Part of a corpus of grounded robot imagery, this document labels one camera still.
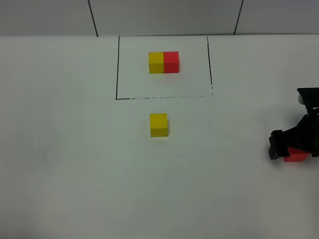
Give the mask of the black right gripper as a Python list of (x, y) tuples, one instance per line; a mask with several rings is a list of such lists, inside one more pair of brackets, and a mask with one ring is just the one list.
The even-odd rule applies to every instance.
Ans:
[(319, 109), (315, 108), (297, 124), (285, 132), (275, 130), (269, 137), (270, 159), (288, 157), (290, 148), (299, 149), (311, 153), (313, 156), (319, 155)]

